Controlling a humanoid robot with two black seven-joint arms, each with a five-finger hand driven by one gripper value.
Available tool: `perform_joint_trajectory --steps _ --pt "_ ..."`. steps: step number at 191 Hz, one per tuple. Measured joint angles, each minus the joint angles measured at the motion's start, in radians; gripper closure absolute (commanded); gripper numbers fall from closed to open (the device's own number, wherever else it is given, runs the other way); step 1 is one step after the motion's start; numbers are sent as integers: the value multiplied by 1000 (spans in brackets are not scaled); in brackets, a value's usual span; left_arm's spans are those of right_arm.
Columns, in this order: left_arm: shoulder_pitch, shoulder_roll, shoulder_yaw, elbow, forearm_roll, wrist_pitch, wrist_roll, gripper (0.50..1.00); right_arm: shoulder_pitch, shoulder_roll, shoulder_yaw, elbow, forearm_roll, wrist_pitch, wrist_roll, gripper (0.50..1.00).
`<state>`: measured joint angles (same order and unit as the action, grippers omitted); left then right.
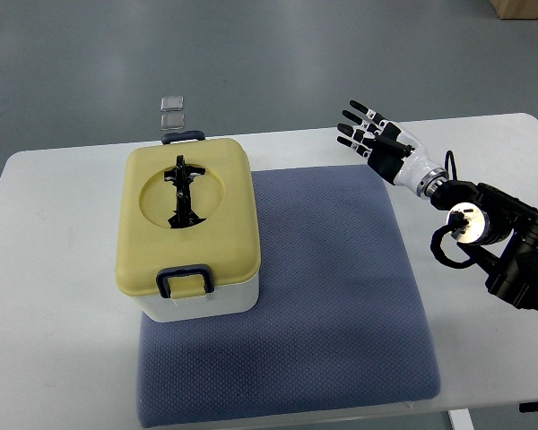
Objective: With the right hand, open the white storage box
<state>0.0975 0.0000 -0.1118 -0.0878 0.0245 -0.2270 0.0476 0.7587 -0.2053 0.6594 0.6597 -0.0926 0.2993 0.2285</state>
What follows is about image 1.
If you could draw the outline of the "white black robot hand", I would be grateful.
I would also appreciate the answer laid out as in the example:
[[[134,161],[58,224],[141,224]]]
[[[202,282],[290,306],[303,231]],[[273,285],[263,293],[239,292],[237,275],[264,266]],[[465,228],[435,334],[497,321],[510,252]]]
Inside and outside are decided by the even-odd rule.
[[[363,157],[390,185],[405,186],[421,198],[430,198],[448,173],[430,160],[425,146],[405,128],[357,100],[343,111],[337,141]]]

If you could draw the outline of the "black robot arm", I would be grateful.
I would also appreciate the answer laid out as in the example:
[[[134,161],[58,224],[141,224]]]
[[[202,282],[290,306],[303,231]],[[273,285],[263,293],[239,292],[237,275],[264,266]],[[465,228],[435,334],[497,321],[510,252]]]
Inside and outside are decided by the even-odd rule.
[[[538,209],[484,183],[447,180],[428,196],[447,212],[430,242],[435,259],[453,269],[479,266],[491,295],[538,313]]]

